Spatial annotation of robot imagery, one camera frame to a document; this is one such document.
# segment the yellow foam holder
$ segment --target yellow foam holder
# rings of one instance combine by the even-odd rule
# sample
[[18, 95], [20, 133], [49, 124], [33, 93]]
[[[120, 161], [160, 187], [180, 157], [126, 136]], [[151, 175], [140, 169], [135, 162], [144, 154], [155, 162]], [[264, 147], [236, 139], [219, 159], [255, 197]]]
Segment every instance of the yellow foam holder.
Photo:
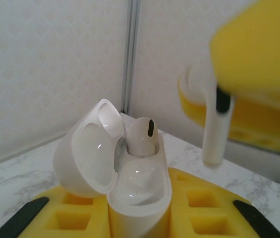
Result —
[[[168, 171], [173, 194], [160, 222], [168, 223], [168, 231], [159, 230], [158, 223], [146, 237], [259, 237], [232, 203], [239, 200], [250, 204], [247, 200], [181, 170]], [[36, 198], [44, 196], [49, 202], [20, 238], [110, 238], [111, 230], [118, 227], [110, 216], [106, 196], [80, 198], [60, 186]]]

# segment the white earbud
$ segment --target white earbud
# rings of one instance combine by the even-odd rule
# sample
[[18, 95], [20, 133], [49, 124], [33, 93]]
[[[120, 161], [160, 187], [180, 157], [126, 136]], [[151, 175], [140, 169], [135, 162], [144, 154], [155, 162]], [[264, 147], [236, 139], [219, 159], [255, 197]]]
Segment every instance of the white earbud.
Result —
[[189, 68], [179, 86], [187, 100], [197, 105], [206, 105], [202, 158], [207, 165], [220, 164], [224, 157], [234, 98], [217, 86], [211, 57]]
[[151, 157], [156, 154], [159, 132], [150, 118], [138, 118], [126, 133], [129, 154], [135, 157]]

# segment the white marble countertop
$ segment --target white marble countertop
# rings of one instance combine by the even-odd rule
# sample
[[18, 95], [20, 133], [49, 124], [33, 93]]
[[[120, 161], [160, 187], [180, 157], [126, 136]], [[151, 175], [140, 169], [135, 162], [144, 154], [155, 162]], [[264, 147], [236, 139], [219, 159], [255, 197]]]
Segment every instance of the white marble countertop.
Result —
[[[122, 115], [129, 126], [132, 118]], [[215, 183], [249, 200], [280, 231], [280, 184], [227, 160], [203, 165], [201, 149], [161, 132], [168, 165]], [[0, 227], [35, 195], [58, 184], [52, 158], [59, 140], [0, 164]]]

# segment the open airpods case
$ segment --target open airpods case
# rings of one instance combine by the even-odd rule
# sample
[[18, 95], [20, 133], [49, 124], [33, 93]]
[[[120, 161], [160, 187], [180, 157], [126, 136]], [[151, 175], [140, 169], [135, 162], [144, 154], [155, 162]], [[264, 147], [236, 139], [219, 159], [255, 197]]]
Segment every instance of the open airpods case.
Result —
[[166, 232], [172, 191], [163, 138], [154, 156], [139, 158], [128, 153], [125, 137], [119, 112], [102, 99], [58, 144], [59, 183], [77, 196], [107, 195], [113, 237], [143, 237], [157, 226]]

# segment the yellow sponge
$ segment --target yellow sponge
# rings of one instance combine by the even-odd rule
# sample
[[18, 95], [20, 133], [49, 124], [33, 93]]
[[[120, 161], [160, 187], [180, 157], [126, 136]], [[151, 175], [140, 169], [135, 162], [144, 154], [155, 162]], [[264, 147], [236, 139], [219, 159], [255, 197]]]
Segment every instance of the yellow sponge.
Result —
[[[203, 179], [169, 168], [172, 184], [170, 211], [163, 219], [168, 231], [157, 231], [146, 237], [166, 234], [169, 238], [234, 237], [258, 238], [249, 223], [233, 205], [234, 200], [248, 201]], [[21, 233], [20, 238], [109, 238], [113, 226], [106, 196], [79, 198], [58, 186], [36, 198], [49, 202]]]
[[80, 198], [58, 186], [36, 198], [50, 200], [20, 238], [110, 238], [106, 196]]
[[210, 43], [217, 82], [232, 94], [280, 95], [280, 0], [259, 0]]
[[[210, 50], [218, 85], [236, 97], [229, 139], [280, 153], [280, 0], [256, 1], [218, 30]], [[179, 96], [204, 126], [206, 107]]]

